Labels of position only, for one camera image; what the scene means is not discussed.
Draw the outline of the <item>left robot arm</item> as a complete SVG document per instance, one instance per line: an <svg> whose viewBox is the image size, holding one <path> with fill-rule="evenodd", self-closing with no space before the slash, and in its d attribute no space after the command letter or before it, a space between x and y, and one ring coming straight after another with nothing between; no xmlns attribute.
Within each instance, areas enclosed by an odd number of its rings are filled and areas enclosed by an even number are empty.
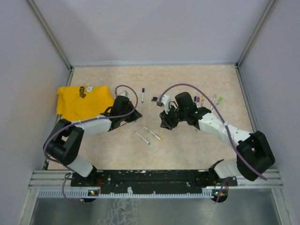
<svg viewBox="0 0 300 225"><path fill-rule="evenodd" d="M79 155L82 140L95 134L113 131L122 122L134 122L142 116L128 97L117 96L113 105L97 117L77 122L59 120L44 143L44 153L79 174L81 181L87 186L92 186L98 180L95 173L97 169Z"/></svg>

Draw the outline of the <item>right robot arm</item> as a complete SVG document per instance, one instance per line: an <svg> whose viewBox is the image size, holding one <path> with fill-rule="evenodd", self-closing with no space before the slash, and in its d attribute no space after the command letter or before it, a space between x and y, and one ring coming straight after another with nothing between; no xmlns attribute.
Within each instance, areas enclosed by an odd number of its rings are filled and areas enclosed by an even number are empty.
<svg viewBox="0 0 300 225"><path fill-rule="evenodd" d="M172 130L179 122L186 122L197 130L211 134L236 152L236 158L220 160L213 165L209 179L216 186L233 176L254 181L276 161L264 133L250 133L224 123L210 109L197 107L188 92L176 95L174 105L169 96L159 96L157 105L164 108L159 115L161 128Z"/></svg>

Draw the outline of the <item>blue eraser-cap white marker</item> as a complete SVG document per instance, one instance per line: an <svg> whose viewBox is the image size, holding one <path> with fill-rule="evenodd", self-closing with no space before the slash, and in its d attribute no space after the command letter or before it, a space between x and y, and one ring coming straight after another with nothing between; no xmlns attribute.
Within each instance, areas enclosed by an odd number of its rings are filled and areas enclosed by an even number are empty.
<svg viewBox="0 0 300 225"><path fill-rule="evenodd" d="M144 103L144 94L145 94L145 88L142 88L142 99L141 99L141 103Z"/></svg>

